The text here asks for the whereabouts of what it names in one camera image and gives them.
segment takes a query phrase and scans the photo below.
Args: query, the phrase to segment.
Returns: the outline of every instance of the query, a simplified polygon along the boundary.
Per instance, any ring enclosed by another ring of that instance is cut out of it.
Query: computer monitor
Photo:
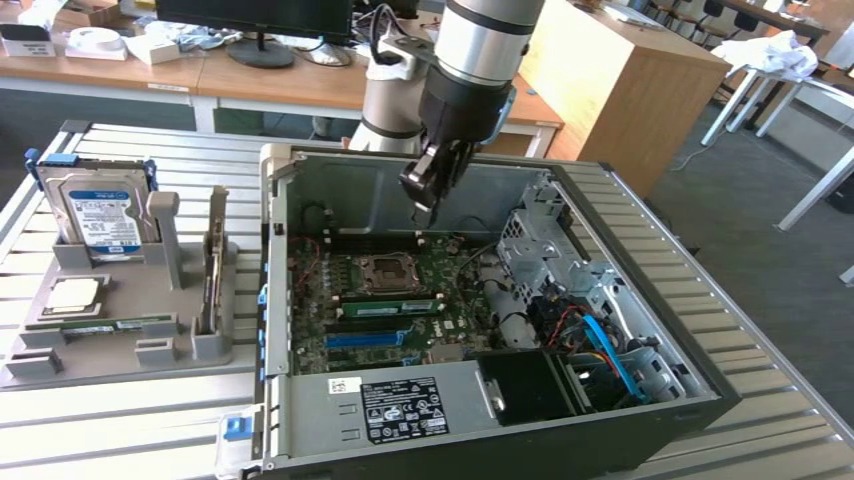
[[[352,0],[157,0],[157,19],[257,32],[254,42],[228,46],[228,55],[252,67],[281,68],[293,55],[283,45],[264,43],[264,33],[341,44],[351,34]]]

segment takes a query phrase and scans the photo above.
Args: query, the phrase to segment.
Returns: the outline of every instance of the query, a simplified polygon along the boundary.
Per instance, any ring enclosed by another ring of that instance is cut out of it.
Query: red wire
[[[575,305],[569,305],[568,307],[565,307],[565,310],[560,314],[560,320],[557,321],[557,326],[555,327],[555,331],[552,332],[551,338],[548,339],[548,343],[545,344],[547,347],[551,347],[551,345],[555,343],[555,340],[557,338],[557,332],[560,331],[560,327],[563,326],[563,321],[565,320],[565,316],[569,314],[569,310],[575,308],[577,308]]]
[[[308,278],[308,275],[311,274],[311,271],[315,269],[315,266],[317,265],[317,261],[320,260],[320,245],[317,245],[317,242],[315,242],[315,240],[308,237],[292,237],[288,239],[289,242],[295,242],[296,240],[307,240],[315,246],[315,259],[311,262],[311,266],[305,270],[305,273],[303,273],[303,276],[299,278],[299,281],[296,282],[296,286],[299,287],[305,281],[305,279]]]

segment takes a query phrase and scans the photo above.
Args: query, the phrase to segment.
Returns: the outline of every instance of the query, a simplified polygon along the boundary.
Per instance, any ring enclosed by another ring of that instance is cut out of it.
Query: table
[[[830,33],[830,31],[826,30],[820,25],[814,25],[806,22],[796,22],[783,17],[779,13],[768,12],[760,6],[751,5],[743,0],[715,1],[720,3],[726,8],[730,8],[736,12],[751,16],[766,25],[771,25],[780,30],[792,30],[799,36],[807,37],[810,39],[807,43],[810,47],[815,46],[818,40]]]
[[[756,137],[764,136],[764,134],[768,131],[768,128],[771,127],[771,124],[776,120],[776,117],[779,116],[780,112],[786,109],[786,107],[794,100],[795,96],[798,95],[798,92],[800,92],[800,89],[803,87],[810,87],[816,89],[824,95],[830,96],[831,98],[838,100],[840,103],[843,103],[846,106],[854,109],[854,95],[839,90],[832,85],[830,85],[828,83],[815,78],[807,78],[806,80],[803,80],[802,82],[794,85],[794,87],[783,97],[783,100],[779,102],[779,105],[771,112],[771,115],[764,121],[764,124],[756,131]],[[812,208],[812,206],[818,203],[818,201],[822,198],[827,197],[827,195],[831,194],[831,192],[839,187],[842,182],[851,176],[852,173],[854,173],[854,147],[851,147],[851,149],[839,159],[834,167],[824,174],[822,179],[818,181],[812,189],[808,191],[803,199],[800,199],[798,204],[794,206],[791,211],[786,214],[786,216],[775,225],[775,227],[783,232],[788,231],[788,229],[794,226],[798,220],[800,220],[800,217],[806,215],[806,212],[810,210],[810,208]],[[839,276],[839,279],[847,285],[854,285],[854,267],[851,267]]]
[[[230,189],[225,226],[242,249],[237,345],[230,364],[181,378],[1,392],[4,478],[102,478],[116,472],[126,480],[212,478],[216,421],[252,403],[260,275],[260,198],[253,173],[257,151],[271,141],[288,140],[97,124],[84,134],[57,136],[48,152],[112,158],[132,151],[156,158],[161,189],[181,196],[176,220],[181,241],[197,241],[206,228],[202,204],[210,185],[221,183]],[[561,166],[744,396],[704,432],[669,444],[635,471],[604,479],[851,478],[850,428],[640,198],[599,165]],[[186,173],[197,170],[205,173]],[[17,215],[8,215],[9,209]],[[56,237],[53,218],[29,178],[2,216],[12,219],[0,235],[0,351],[5,352],[49,265]],[[580,241],[592,256],[600,255],[591,238]]]
[[[792,30],[799,36],[807,37],[810,41],[807,42],[807,46],[814,47],[818,43],[818,40],[830,33],[827,29],[824,29],[819,25],[812,25],[806,22],[795,22],[794,20],[783,17],[779,13],[768,12],[766,9],[759,7],[758,5],[751,5],[743,0],[716,0],[718,3],[723,4],[724,7],[731,8],[739,13],[744,13],[750,15],[752,18],[759,20],[762,23],[779,28],[780,30]],[[776,82],[771,87],[771,91],[766,95],[762,102],[758,104],[756,111],[754,112],[750,120],[747,122],[748,126],[754,126],[756,121],[762,117],[764,113],[764,109],[771,104],[779,91],[783,88],[782,82]]]
[[[14,21],[18,13],[17,5],[0,2],[0,21]],[[61,32],[72,28],[61,23],[54,27],[58,52],[65,43]],[[216,108],[360,119],[364,62],[328,68],[297,59],[292,68],[267,71],[237,64],[221,49],[208,53],[148,66],[132,56],[117,62],[8,57],[2,52],[0,88],[186,105],[196,130],[208,133],[214,131]],[[501,133],[524,136],[521,152],[543,157],[563,121],[543,99],[525,93],[529,86],[519,76],[513,82],[520,94]]]

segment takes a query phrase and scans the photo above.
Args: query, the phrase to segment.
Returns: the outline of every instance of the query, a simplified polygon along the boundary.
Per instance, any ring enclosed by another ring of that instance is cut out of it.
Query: motherboard
[[[460,361],[501,342],[460,235],[291,238],[296,374]]]

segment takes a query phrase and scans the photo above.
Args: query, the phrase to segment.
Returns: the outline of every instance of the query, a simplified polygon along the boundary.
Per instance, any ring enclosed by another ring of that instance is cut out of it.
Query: wooden desk
[[[830,33],[828,30],[822,28],[819,25],[811,25],[806,22],[795,22],[794,20],[783,17],[779,13],[768,12],[766,9],[759,7],[758,5],[751,5],[743,0],[715,0],[720,3],[726,8],[735,10],[746,15],[750,15],[752,18],[759,20],[762,23],[771,25],[772,27],[779,28],[780,30],[792,30],[798,35],[803,37],[808,37],[810,42],[807,45],[812,47],[818,40]]]
[[[547,0],[520,73],[565,122],[548,158],[609,163],[645,196],[728,68],[673,32]]]
[[[18,13],[17,5],[0,2],[0,21],[13,22]],[[73,28],[56,25],[53,40],[60,55],[61,32]],[[133,57],[124,62],[64,56],[25,58],[8,57],[2,51],[0,88],[188,105],[196,130],[212,133],[217,108],[357,120],[365,66],[364,59],[345,68],[321,67],[297,59],[292,68],[260,70],[236,63],[222,49],[154,66]],[[516,103],[501,137],[488,150],[541,157],[563,121],[543,99],[527,93],[531,87],[521,77],[516,76],[513,83],[519,90]]]

